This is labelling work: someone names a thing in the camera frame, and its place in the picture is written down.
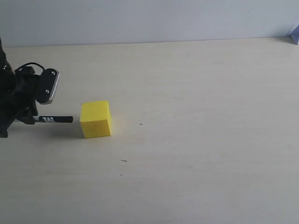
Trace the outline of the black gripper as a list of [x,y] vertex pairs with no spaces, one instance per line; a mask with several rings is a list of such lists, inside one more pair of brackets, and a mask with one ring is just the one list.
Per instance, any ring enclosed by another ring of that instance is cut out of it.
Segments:
[[35,92],[40,76],[20,73],[0,81],[0,136],[8,137],[8,128],[15,120],[27,125],[38,116]]

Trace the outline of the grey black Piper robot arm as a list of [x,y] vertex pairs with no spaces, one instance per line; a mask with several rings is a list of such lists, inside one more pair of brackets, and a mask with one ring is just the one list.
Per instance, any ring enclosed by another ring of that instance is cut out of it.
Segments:
[[0,136],[8,137],[8,128],[17,119],[26,124],[38,115],[35,92],[39,75],[29,65],[13,70],[3,48],[0,49]]

